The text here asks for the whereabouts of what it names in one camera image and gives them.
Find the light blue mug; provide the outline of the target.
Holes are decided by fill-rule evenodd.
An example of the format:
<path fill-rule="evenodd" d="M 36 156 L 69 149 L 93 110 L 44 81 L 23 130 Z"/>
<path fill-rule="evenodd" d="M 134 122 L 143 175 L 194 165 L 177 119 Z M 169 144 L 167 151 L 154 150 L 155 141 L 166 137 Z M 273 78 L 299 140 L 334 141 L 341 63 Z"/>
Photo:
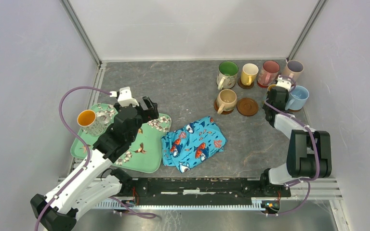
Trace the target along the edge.
<path fill-rule="evenodd" d="M 309 91 L 303 86 L 297 86 L 289 94 L 289 99 L 286 103 L 285 110 L 303 108 L 310 94 Z"/>

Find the pink mug maroon inside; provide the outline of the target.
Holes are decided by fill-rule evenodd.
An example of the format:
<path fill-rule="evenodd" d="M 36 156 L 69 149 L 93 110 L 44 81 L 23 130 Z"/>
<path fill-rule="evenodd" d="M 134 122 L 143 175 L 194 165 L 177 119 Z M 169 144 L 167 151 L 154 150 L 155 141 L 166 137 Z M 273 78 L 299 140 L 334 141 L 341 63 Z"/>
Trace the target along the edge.
<path fill-rule="evenodd" d="M 280 71 L 280 65 L 273 60 L 265 61 L 258 75 L 257 82 L 263 85 L 272 84 Z"/>

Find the floral cup orange inside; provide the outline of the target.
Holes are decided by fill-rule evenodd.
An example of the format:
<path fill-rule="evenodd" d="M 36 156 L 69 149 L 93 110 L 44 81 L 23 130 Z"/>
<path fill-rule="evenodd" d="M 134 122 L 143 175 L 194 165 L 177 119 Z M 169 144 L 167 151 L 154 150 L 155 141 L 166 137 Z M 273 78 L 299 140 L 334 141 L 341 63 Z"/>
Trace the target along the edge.
<path fill-rule="evenodd" d="M 111 123 L 111 118 L 105 112 L 84 110 L 78 115 L 77 123 L 88 134 L 97 137 L 106 131 Z"/>

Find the yellow mug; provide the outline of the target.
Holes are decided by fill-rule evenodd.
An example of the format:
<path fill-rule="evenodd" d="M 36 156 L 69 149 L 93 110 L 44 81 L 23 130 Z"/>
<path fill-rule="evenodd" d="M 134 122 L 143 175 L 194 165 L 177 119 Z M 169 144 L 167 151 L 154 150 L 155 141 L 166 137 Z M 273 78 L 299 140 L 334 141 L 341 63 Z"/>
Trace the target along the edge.
<path fill-rule="evenodd" d="M 258 72 L 259 68 L 257 65 L 251 63 L 245 64 L 242 68 L 240 77 L 240 82 L 242 86 L 245 88 L 253 87 Z"/>

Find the dark brown round coaster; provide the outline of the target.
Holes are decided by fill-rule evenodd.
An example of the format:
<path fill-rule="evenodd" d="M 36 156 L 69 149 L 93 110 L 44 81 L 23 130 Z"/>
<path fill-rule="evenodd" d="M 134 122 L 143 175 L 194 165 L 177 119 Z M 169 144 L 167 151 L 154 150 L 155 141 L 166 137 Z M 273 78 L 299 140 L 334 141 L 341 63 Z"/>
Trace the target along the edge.
<path fill-rule="evenodd" d="M 254 82 L 253 82 L 253 83 L 251 83 L 250 85 L 244 85 L 244 84 L 242 83 L 242 81 L 241 81 L 241 78 L 239 78 L 239 79 L 238 79 L 238 85 L 239 85 L 241 88 L 243 88 L 243 89 L 251 89 L 251 88 L 253 88 L 253 86 L 254 86 Z"/>

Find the beige mug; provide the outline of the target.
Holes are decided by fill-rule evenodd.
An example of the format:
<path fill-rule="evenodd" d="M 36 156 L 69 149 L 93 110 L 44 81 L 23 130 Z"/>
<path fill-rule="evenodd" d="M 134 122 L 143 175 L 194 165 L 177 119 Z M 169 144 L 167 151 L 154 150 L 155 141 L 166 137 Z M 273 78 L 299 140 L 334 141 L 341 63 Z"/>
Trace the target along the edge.
<path fill-rule="evenodd" d="M 230 111 L 236 107 L 237 95 L 230 89 L 224 89 L 220 91 L 216 101 L 219 107 L 218 113 L 221 114 L 222 111 Z"/>

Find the green inside floral mug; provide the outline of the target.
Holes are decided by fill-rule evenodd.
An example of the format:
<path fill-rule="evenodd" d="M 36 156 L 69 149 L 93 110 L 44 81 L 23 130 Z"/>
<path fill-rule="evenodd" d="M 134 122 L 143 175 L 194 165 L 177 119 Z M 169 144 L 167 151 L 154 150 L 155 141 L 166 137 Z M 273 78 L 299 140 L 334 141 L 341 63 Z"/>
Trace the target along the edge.
<path fill-rule="evenodd" d="M 216 84 L 218 90 L 231 89 L 236 83 L 238 66 L 232 61 L 224 61 L 219 64 Z"/>

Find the small cup orange inside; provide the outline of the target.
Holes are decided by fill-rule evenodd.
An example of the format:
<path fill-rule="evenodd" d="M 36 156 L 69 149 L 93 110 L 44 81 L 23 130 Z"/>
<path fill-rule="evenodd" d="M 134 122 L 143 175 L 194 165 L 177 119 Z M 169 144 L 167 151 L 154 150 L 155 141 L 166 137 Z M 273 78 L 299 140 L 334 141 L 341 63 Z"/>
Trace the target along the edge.
<path fill-rule="evenodd" d="M 271 84 L 267 87 L 267 92 L 269 92 L 273 87 L 275 87 L 276 84 Z"/>

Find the red round coaster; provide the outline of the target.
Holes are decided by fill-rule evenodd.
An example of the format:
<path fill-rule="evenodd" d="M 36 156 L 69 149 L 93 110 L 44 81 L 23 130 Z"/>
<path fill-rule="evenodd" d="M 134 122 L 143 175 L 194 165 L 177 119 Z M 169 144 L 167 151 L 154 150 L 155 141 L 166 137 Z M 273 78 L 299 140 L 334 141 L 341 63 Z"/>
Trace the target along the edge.
<path fill-rule="evenodd" d="M 263 85 L 261 84 L 260 82 L 257 82 L 258 86 L 261 87 L 261 88 L 268 88 L 271 84 L 269 85 Z"/>

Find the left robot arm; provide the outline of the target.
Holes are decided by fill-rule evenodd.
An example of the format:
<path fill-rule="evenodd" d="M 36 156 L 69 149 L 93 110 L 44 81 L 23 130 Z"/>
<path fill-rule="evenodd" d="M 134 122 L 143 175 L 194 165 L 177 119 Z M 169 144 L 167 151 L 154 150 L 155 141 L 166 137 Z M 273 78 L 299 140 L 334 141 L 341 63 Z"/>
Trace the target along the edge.
<path fill-rule="evenodd" d="M 133 103 L 119 101 L 117 114 L 105 132 L 88 152 L 85 162 L 70 173 L 65 180 L 45 195 L 36 194 L 30 201 L 35 217 L 35 230 L 43 225 L 49 231 L 70 231 L 89 210 L 106 198 L 126 196 L 132 191 L 132 183 L 114 175 L 106 177 L 93 187 L 89 185 L 119 157 L 125 154 L 135 141 L 142 124 L 159 117 L 158 105 L 144 96 L 147 109 Z"/>

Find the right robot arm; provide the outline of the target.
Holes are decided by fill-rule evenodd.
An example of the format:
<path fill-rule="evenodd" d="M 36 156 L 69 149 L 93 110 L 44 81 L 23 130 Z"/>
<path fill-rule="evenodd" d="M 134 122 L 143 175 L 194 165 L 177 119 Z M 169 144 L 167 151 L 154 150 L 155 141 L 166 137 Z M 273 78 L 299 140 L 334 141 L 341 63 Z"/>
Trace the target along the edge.
<path fill-rule="evenodd" d="M 330 134 L 315 130 L 288 114 L 284 110 L 288 96 L 286 88 L 274 86 L 267 91 L 263 104 L 266 121 L 289 138 L 286 162 L 262 174 L 266 179 L 260 181 L 259 191 L 264 196 L 276 193 L 278 185 L 290 187 L 328 178 L 332 173 Z"/>

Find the green floral tray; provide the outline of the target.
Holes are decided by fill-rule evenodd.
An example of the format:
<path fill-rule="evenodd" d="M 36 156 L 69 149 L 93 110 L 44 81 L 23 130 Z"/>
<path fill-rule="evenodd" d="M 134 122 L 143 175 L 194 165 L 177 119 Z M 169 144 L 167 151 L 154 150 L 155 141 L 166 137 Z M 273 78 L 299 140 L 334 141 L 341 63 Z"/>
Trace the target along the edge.
<path fill-rule="evenodd" d="M 97 103 L 90 108 L 97 114 L 105 113 L 113 122 L 117 114 L 113 105 L 106 103 Z M 170 130 L 172 119 L 167 114 L 159 114 L 157 119 L 143 124 L 137 132 L 136 140 L 131 147 L 112 166 L 121 167 L 129 170 L 143 173 L 153 173 L 158 170 L 162 159 L 162 141 L 161 138 Z M 88 144 L 89 148 L 97 140 L 85 130 L 80 128 L 78 135 Z M 71 155 L 76 159 L 85 159 L 87 150 L 78 139 L 74 139 L 71 148 Z"/>

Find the blue shark print cloth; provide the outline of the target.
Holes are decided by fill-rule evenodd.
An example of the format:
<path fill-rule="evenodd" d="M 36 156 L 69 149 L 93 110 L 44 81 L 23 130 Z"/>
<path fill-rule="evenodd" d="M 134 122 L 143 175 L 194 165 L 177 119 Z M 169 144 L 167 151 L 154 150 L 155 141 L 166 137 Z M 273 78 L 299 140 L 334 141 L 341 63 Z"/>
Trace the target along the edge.
<path fill-rule="evenodd" d="M 162 164 L 184 173 L 218 152 L 227 139 L 211 116 L 191 122 L 161 138 Z"/>

